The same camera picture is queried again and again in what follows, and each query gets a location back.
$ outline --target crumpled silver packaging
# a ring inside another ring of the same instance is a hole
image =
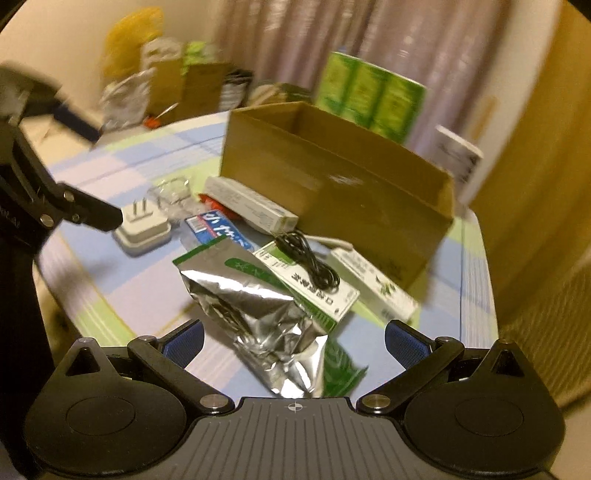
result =
[[[174,264],[192,298],[273,393],[336,397],[363,377],[366,369],[355,367],[265,264],[231,239],[219,237]]]

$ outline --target coiled black cable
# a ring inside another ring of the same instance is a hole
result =
[[[304,235],[299,232],[284,233],[275,237],[275,244],[285,255],[306,269],[316,288],[323,291],[339,288],[338,273],[316,258]]]

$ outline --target triangular cutout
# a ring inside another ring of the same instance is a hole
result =
[[[510,375],[511,377],[523,377],[524,373],[519,363],[509,350],[503,350],[496,359],[493,373],[498,375]]]
[[[66,372],[66,376],[73,377],[74,375],[93,374],[96,372],[100,372],[100,367],[96,362],[95,356],[92,355],[92,351],[89,348],[81,348]]]

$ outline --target purple curtain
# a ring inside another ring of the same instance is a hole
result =
[[[226,0],[216,42],[226,60],[313,89],[344,51],[427,86],[407,141],[425,156],[453,129],[495,45],[509,0]]]

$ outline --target plaid tablecloth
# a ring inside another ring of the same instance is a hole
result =
[[[228,117],[217,113],[132,137],[55,164],[51,172],[117,206],[143,198],[154,183],[184,175],[199,191],[219,171]],[[138,335],[162,336],[199,315],[172,260],[184,253],[178,239],[130,258],[109,233],[62,223],[40,255],[49,289],[84,336],[102,346],[126,345]],[[421,307],[413,326],[435,338],[459,338],[490,347],[497,337],[488,265],[473,214],[457,218],[428,269],[410,293]],[[269,392],[236,357],[223,335],[208,327],[202,352],[187,369],[235,401]],[[386,351],[384,324],[357,302],[339,325],[338,340],[354,362],[368,365],[353,402],[403,368]]]

